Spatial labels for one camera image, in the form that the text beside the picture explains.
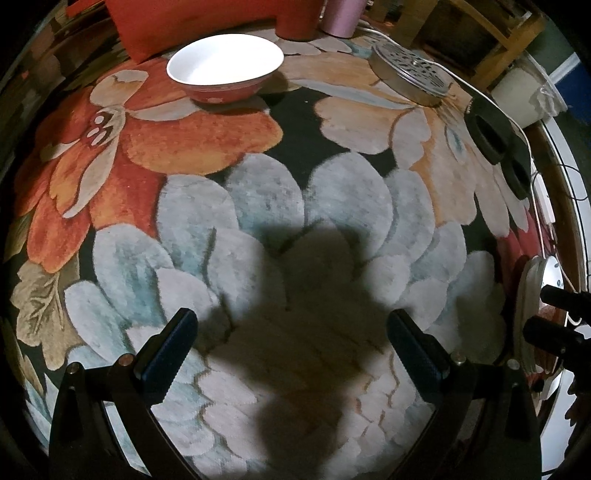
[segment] light blue flower petal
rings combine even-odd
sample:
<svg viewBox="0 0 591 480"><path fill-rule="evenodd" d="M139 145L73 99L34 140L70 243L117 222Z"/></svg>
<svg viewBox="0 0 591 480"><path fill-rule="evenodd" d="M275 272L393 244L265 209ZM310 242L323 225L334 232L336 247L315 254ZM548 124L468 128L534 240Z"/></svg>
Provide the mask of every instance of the light blue flower petal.
<svg viewBox="0 0 591 480"><path fill-rule="evenodd" d="M459 223L449 222L435 230L433 240L412 268L413 281L425 278L449 283L466 263L466 241Z"/></svg>
<svg viewBox="0 0 591 480"><path fill-rule="evenodd" d="M201 279L212 229L238 228L230 194L197 175L168 177L160 192L156 220L162 244L174 264Z"/></svg>
<svg viewBox="0 0 591 480"><path fill-rule="evenodd" d="M166 318L172 318L179 308L191 309L197 315L196 347L201 353L206 353L225 338L230 321L218 297L205 283L189 273L171 268L160 268L156 275Z"/></svg>
<svg viewBox="0 0 591 480"><path fill-rule="evenodd" d="M409 284L394 307L405 309L424 332L437 320L445 308L446 300L447 283L426 278Z"/></svg>
<svg viewBox="0 0 591 480"><path fill-rule="evenodd" d="M338 97L345 100L353 100L354 102L364 103L366 105L379 106L389 110L404 110L412 108L412 105L407 103L396 103L386 100L383 97L374 95L366 90L359 90L353 87L343 87L340 85L331 85L330 83L319 82L318 80L296 79L293 83L301 85L318 92L325 93L332 97Z"/></svg>
<svg viewBox="0 0 591 480"><path fill-rule="evenodd" d="M78 335L108 364L131 351L124 332L129 322L115 311L99 287L86 280L74 283L66 289L65 297Z"/></svg>
<svg viewBox="0 0 591 480"><path fill-rule="evenodd" d="M28 400L26 401L28 410L29 425L33 428L36 437L41 442L41 445L46 449L49 447L49 437L51 433L51 423L46 418L46 413L40 412L35 405Z"/></svg>
<svg viewBox="0 0 591 480"><path fill-rule="evenodd" d="M107 367L113 364L113 362L108 362L102 358L88 345L80 345L70 350L70 353L68 353L68 364L72 362L79 362L86 369Z"/></svg>
<svg viewBox="0 0 591 480"><path fill-rule="evenodd" d="M431 197L420 175L393 170L385 179L394 206L394 220L379 255L404 255L411 262L427 249L435 230Z"/></svg>
<svg viewBox="0 0 591 480"><path fill-rule="evenodd" d="M285 307L279 268L258 240L240 230L215 231L207 276L234 321L266 304Z"/></svg>
<svg viewBox="0 0 591 480"><path fill-rule="evenodd" d="M407 257L375 257L363 267L357 285L379 305L391 310L406 289L409 278Z"/></svg>
<svg viewBox="0 0 591 480"><path fill-rule="evenodd" d="M37 390L35 390L33 385L31 385L29 380L25 380L25 390L27 391L27 395L29 397L29 402L31 403L31 405L33 405L35 409L45 417L46 420L51 420L49 412L47 411L45 401L43 400L41 395L39 395Z"/></svg>
<svg viewBox="0 0 591 480"><path fill-rule="evenodd" d="M383 178L355 152L331 157L312 173L306 200L308 225L330 219L355 250L357 261L379 250L392 224L392 198Z"/></svg>
<svg viewBox="0 0 591 480"><path fill-rule="evenodd" d="M135 464L142 469L146 470L145 465L139 456L138 451L135 449L134 444L131 442L129 438L129 434L127 430L125 430L125 426L123 425L123 421L119 416L119 412L117 411L117 407L114 404L106 406L106 412L109 417L109 421L111 426L113 427L113 432L115 433L115 437L119 442L119 446L123 450L125 458L130 464Z"/></svg>
<svg viewBox="0 0 591 480"><path fill-rule="evenodd" d="M47 390L45 393L45 403L47 404L50 418L53 418L53 411L56 409L58 389L47 375L45 375L45 386Z"/></svg>
<svg viewBox="0 0 591 480"><path fill-rule="evenodd" d="M145 345L145 343L153 335L157 335L162 331L160 327L144 327L135 326L131 327L126 331L127 337L131 342L134 352L137 353ZM193 382L195 375L205 370L205 364L203 359L194 349L190 349L189 353L185 357L181 368L179 369L177 376L174 378L175 383L187 383Z"/></svg>
<svg viewBox="0 0 591 480"><path fill-rule="evenodd" d="M129 322L162 325L157 268L173 262L156 240L138 228L120 223L96 233L93 260L101 289Z"/></svg>
<svg viewBox="0 0 591 480"><path fill-rule="evenodd" d="M208 403L194 386L175 378L164 401L152 406L152 412L159 421L184 422L193 420Z"/></svg>
<svg viewBox="0 0 591 480"><path fill-rule="evenodd" d="M262 154L247 154L226 181L240 229L278 250L304 226L304 200L285 165Z"/></svg>
<svg viewBox="0 0 591 480"><path fill-rule="evenodd" d="M161 421L160 426L181 455L202 455L215 444L212 431L198 419L182 423Z"/></svg>
<svg viewBox="0 0 591 480"><path fill-rule="evenodd" d="M281 266L292 300L326 284L348 283L353 276L349 244L328 220L298 238L281 256Z"/></svg>
<svg viewBox="0 0 591 480"><path fill-rule="evenodd" d="M495 283L493 256L472 252L449 285L446 306L430 330L444 346L457 346L471 361L491 364L505 344L504 304L502 286Z"/></svg>

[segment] pink cup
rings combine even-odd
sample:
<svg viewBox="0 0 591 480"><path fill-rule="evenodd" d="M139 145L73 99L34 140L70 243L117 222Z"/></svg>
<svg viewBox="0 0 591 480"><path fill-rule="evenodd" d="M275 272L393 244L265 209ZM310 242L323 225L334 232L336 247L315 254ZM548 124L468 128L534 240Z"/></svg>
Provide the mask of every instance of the pink cup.
<svg viewBox="0 0 591 480"><path fill-rule="evenodd" d="M320 28L335 37L351 38L367 0L329 0Z"/></svg>

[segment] white bucket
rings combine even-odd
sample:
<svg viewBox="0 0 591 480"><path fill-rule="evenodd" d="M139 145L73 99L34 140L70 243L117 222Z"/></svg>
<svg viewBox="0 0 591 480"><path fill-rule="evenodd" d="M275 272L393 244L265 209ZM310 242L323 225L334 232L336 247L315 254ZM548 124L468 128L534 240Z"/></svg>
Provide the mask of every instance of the white bucket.
<svg viewBox="0 0 591 480"><path fill-rule="evenodd" d="M528 53L515 61L515 66L491 94L497 105L521 128L567 109L544 68Z"/></svg>

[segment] screw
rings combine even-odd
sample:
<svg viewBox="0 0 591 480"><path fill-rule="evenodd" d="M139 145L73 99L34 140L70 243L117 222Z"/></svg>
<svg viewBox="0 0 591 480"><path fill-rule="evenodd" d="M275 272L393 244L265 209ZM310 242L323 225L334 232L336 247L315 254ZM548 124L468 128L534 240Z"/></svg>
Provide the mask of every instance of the screw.
<svg viewBox="0 0 591 480"><path fill-rule="evenodd" d="M119 359L117 360L117 363L119 365L121 365L122 367L127 367L128 365L131 365L134 361L134 356L131 355L131 353L124 353L123 355L121 355L119 357Z"/></svg>
<svg viewBox="0 0 591 480"><path fill-rule="evenodd" d="M81 367L81 365L78 362L72 362L66 368L66 373L67 374L75 374L80 369L80 367Z"/></svg>
<svg viewBox="0 0 591 480"><path fill-rule="evenodd" d="M452 359L452 362L454 362L457 366L461 366L464 363L466 363L466 355L464 355L463 353L458 352L458 351L454 351L451 354L451 359Z"/></svg>
<svg viewBox="0 0 591 480"><path fill-rule="evenodd" d="M509 360L507 360L507 366L512 370L519 370L521 368L519 362L514 358L509 358Z"/></svg>

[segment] black rubber ring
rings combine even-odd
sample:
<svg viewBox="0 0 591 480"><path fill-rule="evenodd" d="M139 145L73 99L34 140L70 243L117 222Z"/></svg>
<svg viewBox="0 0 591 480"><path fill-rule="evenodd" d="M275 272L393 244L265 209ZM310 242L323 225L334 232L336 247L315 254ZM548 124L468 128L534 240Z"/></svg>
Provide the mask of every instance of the black rubber ring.
<svg viewBox="0 0 591 480"><path fill-rule="evenodd" d="M525 142L514 134L507 155L501 161L501 170L513 194L524 200L531 189L531 159Z"/></svg>
<svg viewBox="0 0 591 480"><path fill-rule="evenodd" d="M466 108L464 120L470 136L492 164L498 164L507 154L515 135L511 122L497 107L477 96Z"/></svg>

